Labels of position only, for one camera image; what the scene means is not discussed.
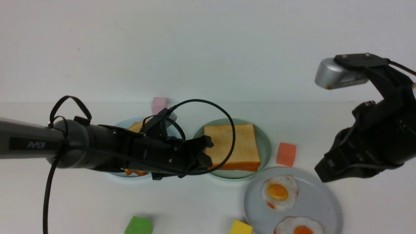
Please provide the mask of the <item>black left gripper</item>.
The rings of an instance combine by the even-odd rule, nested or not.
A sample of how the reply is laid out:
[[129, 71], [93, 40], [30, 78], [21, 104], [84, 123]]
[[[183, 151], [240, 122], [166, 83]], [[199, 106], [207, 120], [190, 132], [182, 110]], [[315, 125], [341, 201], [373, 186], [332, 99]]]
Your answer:
[[159, 135], [150, 137], [140, 133], [129, 134], [129, 171], [152, 173], [154, 180], [163, 177], [198, 175], [212, 167], [205, 149], [214, 143], [207, 135], [188, 140]]

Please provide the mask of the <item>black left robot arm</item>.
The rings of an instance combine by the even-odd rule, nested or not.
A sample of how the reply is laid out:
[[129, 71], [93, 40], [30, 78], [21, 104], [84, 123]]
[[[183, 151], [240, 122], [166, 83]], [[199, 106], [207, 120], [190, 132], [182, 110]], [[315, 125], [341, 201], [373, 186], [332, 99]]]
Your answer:
[[152, 117], [140, 132], [133, 132], [93, 125], [81, 117], [51, 126], [1, 118], [1, 159], [58, 159], [58, 168], [143, 171], [162, 177], [205, 174], [212, 161], [204, 151], [213, 147], [212, 139], [169, 136], [168, 123], [175, 125], [171, 119]]

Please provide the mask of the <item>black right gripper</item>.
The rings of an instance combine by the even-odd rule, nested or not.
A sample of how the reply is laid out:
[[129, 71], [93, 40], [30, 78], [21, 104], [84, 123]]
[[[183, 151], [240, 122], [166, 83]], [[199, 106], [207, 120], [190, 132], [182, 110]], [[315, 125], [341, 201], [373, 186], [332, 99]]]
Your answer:
[[340, 131], [315, 166], [322, 182], [371, 178], [415, 158], [415, 98], [364, 102], [353, 126]]

